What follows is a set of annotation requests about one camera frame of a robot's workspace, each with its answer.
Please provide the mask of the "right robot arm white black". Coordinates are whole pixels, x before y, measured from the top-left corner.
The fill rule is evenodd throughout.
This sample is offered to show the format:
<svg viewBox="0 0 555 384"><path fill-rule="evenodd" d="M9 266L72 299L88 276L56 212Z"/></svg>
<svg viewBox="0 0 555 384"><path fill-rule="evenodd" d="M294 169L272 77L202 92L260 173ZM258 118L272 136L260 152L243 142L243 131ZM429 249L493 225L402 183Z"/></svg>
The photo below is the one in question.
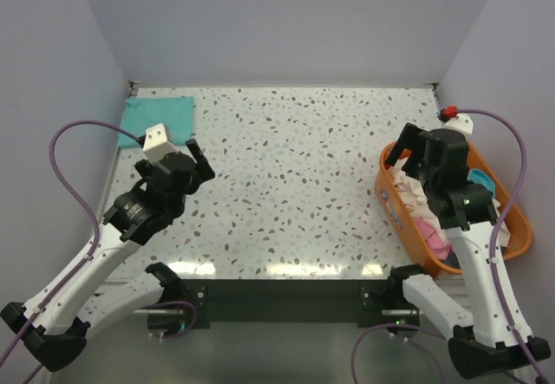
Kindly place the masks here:
<svg viewBox="0 0 555 384"><path fill-rule="evenodd" d="M439 219L457 256L470 309L463 309L418 265L393 270L399 279L386 288L388 302L422 310L447 340L457 372L466 380L505 373L552 352L523 317L513 293L502 249L492 237L498 220L493 196L467 177L469 145L455 130L426 131L406 124L385 160L421 183L429 209Z"/></svg>

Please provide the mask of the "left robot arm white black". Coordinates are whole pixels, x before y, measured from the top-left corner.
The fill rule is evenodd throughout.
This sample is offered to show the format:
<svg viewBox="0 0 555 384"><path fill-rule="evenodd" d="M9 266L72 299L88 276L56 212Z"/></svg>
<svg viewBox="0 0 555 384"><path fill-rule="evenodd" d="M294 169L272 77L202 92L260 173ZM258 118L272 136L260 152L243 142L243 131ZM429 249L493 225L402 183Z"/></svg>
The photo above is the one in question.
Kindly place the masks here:
<svg viewBox="0 0 555 384"><path fill-rule="evenodd" d="M81 314L86 301L111 273L185 210L186 197L214 179L215 172L196 140L187 153L171 143L154 157L145 147L135 164L141 176L116 198L93 237L64 270L24 303L7 303L1 318L50 372L67 367L83 351L91 322Z"/></svg>

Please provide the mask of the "white coca-cola t-shirt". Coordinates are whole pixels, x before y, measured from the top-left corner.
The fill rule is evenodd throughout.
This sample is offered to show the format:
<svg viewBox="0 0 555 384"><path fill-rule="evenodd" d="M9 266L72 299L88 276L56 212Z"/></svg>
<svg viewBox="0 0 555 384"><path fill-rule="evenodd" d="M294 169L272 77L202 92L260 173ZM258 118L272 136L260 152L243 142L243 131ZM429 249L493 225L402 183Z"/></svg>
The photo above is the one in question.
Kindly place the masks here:
<svg viewBox="0 0 555 384"><path fill-rule="evenodd" d="M428 200L424 194L421 183L410 178L402 170L402 166L407 158L400 159L393 167L388 169L388 173L393 180L394 188L398 192L402 203L408 209L411 218L438 218L430 211Z"/></svg>

